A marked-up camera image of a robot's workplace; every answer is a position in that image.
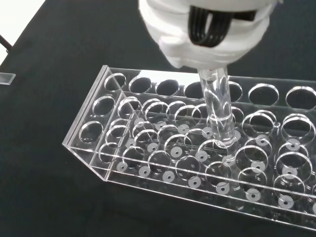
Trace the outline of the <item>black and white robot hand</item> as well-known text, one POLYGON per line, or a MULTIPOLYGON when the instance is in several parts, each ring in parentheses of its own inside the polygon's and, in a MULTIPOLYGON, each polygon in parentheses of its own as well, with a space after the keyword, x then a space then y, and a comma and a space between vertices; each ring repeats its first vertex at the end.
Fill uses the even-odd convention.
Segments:
POLYGON ((239 60, 264 36, 277 0, 140 0, 151 38, 168 62, 215 70, 239 60))

